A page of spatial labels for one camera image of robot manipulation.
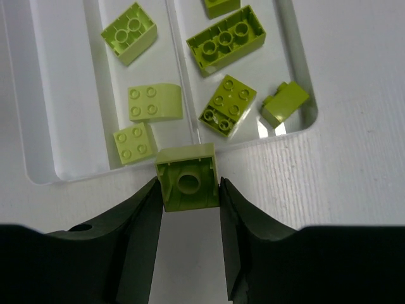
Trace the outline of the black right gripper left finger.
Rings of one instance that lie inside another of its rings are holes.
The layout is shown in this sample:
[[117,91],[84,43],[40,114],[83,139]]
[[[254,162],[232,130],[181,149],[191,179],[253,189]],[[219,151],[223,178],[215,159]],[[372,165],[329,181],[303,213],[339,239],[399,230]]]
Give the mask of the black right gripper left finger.
[[67,231],[1,226],[2,303],[147,303],[163,213],[144,187]]

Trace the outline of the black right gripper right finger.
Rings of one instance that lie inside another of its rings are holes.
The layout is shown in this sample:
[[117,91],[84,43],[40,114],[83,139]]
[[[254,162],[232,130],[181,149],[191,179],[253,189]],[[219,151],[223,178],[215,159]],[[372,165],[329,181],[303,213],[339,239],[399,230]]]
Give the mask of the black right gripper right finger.
[[403,303],[404,227],[293,229],[220,182],[228,299],[233,303]]

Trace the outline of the pale green upside-down square lego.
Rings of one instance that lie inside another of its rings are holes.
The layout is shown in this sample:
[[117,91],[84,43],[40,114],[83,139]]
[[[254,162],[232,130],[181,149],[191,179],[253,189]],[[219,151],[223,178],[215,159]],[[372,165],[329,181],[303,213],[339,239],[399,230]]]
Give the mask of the pale green upside-down square lego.
[[213,143],[161,149],[155,168],[166,212],[220,205]]

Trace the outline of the pale green small lego brick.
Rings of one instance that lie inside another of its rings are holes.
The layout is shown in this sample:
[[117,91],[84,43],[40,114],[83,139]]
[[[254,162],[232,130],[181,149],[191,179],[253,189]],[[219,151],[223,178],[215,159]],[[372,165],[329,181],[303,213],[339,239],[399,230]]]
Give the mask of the pale green small lego brick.
[[151,158],[158,150],[152,128],[145,122],[121,129],[113,137],[122,165]]

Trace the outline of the lime green curved studded lego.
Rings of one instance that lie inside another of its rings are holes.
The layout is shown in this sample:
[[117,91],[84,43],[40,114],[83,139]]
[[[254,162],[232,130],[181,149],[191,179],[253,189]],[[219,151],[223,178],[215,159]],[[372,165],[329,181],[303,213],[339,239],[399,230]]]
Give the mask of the lime green curved studded lego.
[[253,88],[226,75],[201,112],[199,121],[219,135],[231,137],[256,95]]

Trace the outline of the pale green curved studded lego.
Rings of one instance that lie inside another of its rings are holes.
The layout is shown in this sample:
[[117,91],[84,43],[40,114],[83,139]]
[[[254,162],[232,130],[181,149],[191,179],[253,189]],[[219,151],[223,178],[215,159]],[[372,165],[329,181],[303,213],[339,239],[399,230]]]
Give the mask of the pale green curved studded lego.
[[157,83],[129,87],[128,117],[132,122],[183,119],[182,89],[177,84]]

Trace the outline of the lime green small lego brick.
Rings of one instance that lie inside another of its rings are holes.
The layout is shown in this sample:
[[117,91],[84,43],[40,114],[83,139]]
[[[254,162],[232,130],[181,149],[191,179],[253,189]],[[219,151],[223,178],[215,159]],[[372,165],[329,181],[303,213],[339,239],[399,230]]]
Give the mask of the lime green small lego brick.
[[296,82],[282,82],[273,96],[263,100],[260,113],[276,129],[308,99],[309,94]]

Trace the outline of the lime green long lego brick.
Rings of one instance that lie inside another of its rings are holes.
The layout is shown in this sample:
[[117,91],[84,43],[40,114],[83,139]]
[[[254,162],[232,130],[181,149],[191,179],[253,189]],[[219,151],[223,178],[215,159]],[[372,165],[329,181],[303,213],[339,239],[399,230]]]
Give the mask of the lime green long lego brick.
[[250,5],[186,40],[203,77],[208,77],[260,48],[266,32]]

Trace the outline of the pale green upside-down curved lego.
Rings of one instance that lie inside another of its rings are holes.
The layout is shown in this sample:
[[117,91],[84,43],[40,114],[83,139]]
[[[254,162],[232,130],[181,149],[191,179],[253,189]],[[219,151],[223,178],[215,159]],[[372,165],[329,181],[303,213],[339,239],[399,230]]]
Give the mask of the pale green upside-down curved lego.
[[125,66],[129,66],[157,39],[158,28],[146,10],[134,2],[102,32],[101,37]]

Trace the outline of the lime green upside-down square lego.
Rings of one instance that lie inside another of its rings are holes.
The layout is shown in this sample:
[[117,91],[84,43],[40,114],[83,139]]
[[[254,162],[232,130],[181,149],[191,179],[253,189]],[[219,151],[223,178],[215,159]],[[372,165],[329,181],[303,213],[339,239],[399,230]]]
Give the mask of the lime green upside-down square lego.
[[240,0],[204,0],[203,3],[209,19],[214,19],[240,8]]

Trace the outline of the white sorting tray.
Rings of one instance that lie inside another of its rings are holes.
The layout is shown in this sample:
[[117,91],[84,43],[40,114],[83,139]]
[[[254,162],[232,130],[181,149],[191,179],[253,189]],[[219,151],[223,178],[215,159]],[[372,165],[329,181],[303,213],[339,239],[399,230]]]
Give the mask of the white sorting tray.
[[218,150],[314,123],[310,97],[273,128],[265,98],[312,83],[292,1],[2,1],[25,171],[46,185]]

